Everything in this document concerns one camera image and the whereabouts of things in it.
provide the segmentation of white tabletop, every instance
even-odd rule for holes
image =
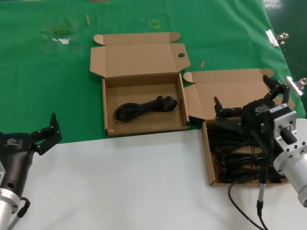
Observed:
[[[59,144],[35,154],[15,230],[255,230],[210,187],[200,130]],[[233,197],[257,223],[257,188]],[[265,191],[270,230],[305,229],[307,209],[290,184]]]

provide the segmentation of open cardboard box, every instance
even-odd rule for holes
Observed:
[[[263,98],[269,91],[263,82],[263,75],[273,76],[270,69],[235,69],[186,72],[183,78],[187,82],[195,83],[185,87],[185,95],[190,117],[202,119],[202,141],[208,181],[210,185],[223,185],[219,179],[221,168],[215,163],[215,155],[211,153],[207,128],[215,124],[214,97],[221,102],[223,108],[243,107],[244,105]],[[277,97],[275,102],[281,104],[282,98]],[[290,107],[295,104],[289,100]],[[242,149],[250,152],[251,148]],[[248,185],[258,185],[258,181],[251,181]]]
[[[190,65],[180,34],[95,35],[101,45],[91,50],[90,71],[103,77],[104,123],[109,136],[186,130],[189,125],[181,75]],[[178,101],[172,112],[150,112],[129,122],[114,119],[125,103],[145,103],[159,95]]]

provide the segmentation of green tablecloth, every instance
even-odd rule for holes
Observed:
[[[271,25],[258,0],[110,1],[0,1],[1,132],[37,130],[55,112],[64,142],[106,138],[101,79],[89,72],[95,34],[178,31],[191,61],[186,71],[290,74],[265,34]],[[51,39],[70,36],[68,45]]]

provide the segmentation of coiled black cable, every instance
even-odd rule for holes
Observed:
[[[210,150],[215,154],[215,162],[222,168],[220,181],[231,184],[241,177],[251,177],[259,172],[268,157],[265,153],[255,154],[259,144],[249,133],[213,126],[208,129]],[[242,147],[250,147],[249,152],[238,152]],[[273,166],[268,166],[267,179],[280,183],[285,177],[279,175]]]
[[[114,112],[114,119],[118,121],[131,121],[138,116],[149,111],[154,112],[170,112],[177,106],[177,101],[172,97],[158,96],[156,100],[144,103],[126,103],[122,104]]]

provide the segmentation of black cable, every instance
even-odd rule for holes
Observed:
[[[177,101],[172,97],[158,96],[156,100],[144,103],[126,103],[122,104],[114,112],[114,118],[118,121],[131,121],[136,117],[147,113],[149,111],[154,112],[170,112],[177,106]]]
[[[220,181],[231,184],[242,176],[251,177],[259,173],[259,168],[270,158],[263,152],[255,154],[258,142],[248,132],[213,126],[208,129],[210,150],[215,154],[216,165],[221,167]],[[251,147],[250,152],[237,152],[242,147]],[[284,176],[279,175],[273,166],[268,167],[267,179],[280,183]]]
[[[264,224],[263,219],[262,219],[262,216],[259,216],[259,219],[260,219],[260,222],[261,222],[262,226],[264,227],[264,230],[269,230],[269,229],[267,228],[267,226]]]
[[[21,197],[21,200],[25,201],[24,206],[19,210],[19,212],[17,213],[17,216],[19,218],[24,217],[24,215],[27,213],[28,208],[30,207],[31,202],[29,201],[28,198],[25,197]]]
[[[252,223],[255,227],[257,227],[258,229],[260,230],[267,230],[267,229],[263,229],[262,227],[260,227],[258,224],[256,224],[254,221],[252,221],[248,215],[245,214],[245,212],[242,211],[242,209],[240,209],[240,207],[235,203],[235,201],[233,200],[233,198],[231,197],[231,189],[234,185],[238,184],[238,183],[246,183],[248,181],[251,181],[251,180],[254,180],[254,179],[257,179],[258,175],[261,174],[264,170],[266,170],[267,168],[267,165],[264,165],[260,170],[259,170],[259,173],[258,174],[255,174],[254,176],[252,177],[243,177],[243,178],[240,178],[234,182],[232,182],[228,188],[228,197],[229,197],[229,200],[231,201],[231,203],[236,207],[236,209],[250,222]]]

